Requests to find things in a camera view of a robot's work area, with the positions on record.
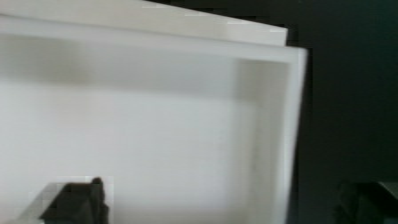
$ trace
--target black object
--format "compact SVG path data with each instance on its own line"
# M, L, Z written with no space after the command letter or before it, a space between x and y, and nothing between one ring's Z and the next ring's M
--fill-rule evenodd
M104 181L66 184L40 217L45 224L109 224Z
M393 183L344 183L336 224L398 224L398 185Z

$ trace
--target white surface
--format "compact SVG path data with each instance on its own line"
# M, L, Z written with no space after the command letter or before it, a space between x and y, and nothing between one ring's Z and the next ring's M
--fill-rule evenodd
M281 224L306 52L0 21L0 223L102 176L113 223Z
M141 0L0 0L0 14L285 45L287 28Z

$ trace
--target dark background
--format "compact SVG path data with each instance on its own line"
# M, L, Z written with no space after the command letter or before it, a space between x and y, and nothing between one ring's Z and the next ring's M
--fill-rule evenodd
M398 1L155 2L285 26L310 49L290 224L333 224L340 181L398 181Z

